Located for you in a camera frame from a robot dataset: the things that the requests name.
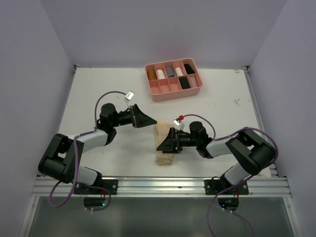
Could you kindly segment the beige underwear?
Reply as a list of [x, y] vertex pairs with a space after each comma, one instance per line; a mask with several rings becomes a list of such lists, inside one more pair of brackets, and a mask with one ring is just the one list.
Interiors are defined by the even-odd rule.
[[[157, 124], [154, 125], [154, 136], [156, 147], [158, 147], [168, 136], [170, 128], [173, 125], [159, 119]], [[156, 164], [160, 166], [170, 166], [173, 162], [173, 154], [165, 154], [162, 151], [156, 151]]]

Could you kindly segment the black underwear orange trim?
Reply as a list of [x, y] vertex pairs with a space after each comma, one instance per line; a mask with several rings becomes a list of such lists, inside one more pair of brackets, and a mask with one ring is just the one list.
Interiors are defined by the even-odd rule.
[[179, 77], [179, 82], [182, 89], [190, 89], [189, 81], [186, 77]]

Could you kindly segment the pink underwear cream waistband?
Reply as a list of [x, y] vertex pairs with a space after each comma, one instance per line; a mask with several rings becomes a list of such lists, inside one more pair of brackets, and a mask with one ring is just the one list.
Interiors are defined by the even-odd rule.
[[191, 88], [197, 88], [198, 84], [195, 77], [188, 77], [188, 81], [190, 83]]

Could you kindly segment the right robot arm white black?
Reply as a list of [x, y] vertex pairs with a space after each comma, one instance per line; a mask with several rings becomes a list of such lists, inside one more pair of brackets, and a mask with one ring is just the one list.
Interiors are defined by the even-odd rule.
[[212, 159], [233, 155], [237, 163], [220, 177], [222, 192], [231, 194], [248, 177], [258, 175], [277, 158], [277, 146], [262, 138], [256, 128], [245, 127], [230, 136], [212, 139], [199, 121], [190, 123], [190, 132], [170, 128], [157, 151], [179, 154], [184, 147], [195, 147], [200, 156]]

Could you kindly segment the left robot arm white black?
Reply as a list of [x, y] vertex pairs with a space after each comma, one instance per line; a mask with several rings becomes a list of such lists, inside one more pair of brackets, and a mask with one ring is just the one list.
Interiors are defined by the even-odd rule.
[[65, 184], [85, 184], [90, 193], [99, 193], [103, 182], [98, 179], [97, 171], [79, 165], [81, 156], [87, 151], [110, 144], [117, 134], [116, 127], [129, 124], [134, 128], [142, 128], [157, 124], [157, 121], [144, 114], [137, 104], [121, 112], [116, 111], [114, 104], [104, 104], [93, 131], [76, 136], [60, 133], [53, 136], [39, 162], [39, 172]]

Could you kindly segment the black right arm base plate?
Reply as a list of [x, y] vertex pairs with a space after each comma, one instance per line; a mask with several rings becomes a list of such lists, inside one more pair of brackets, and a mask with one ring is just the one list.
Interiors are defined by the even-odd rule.
[[[216, 195], [219, 192], [232, 187], [222, 175], [221, 177], [214, 176], [209, 179], [204, 179], [204, 189], [206, 195]], [[242, 184], [234, 189], [230, 189], [223, 193], [224, 195], [248, 195], [248, 185], [247, 183]]]

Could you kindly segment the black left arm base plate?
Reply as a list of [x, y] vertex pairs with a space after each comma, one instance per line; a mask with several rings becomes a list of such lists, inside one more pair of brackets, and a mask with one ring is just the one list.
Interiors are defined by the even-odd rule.
[[101, 179], [97, 183], [89, 186], [86, 184], [79, 184], [75, 188], [75, 195], [105, 195], [110, 193], [116, 195], [119, 186], [117, 179]]

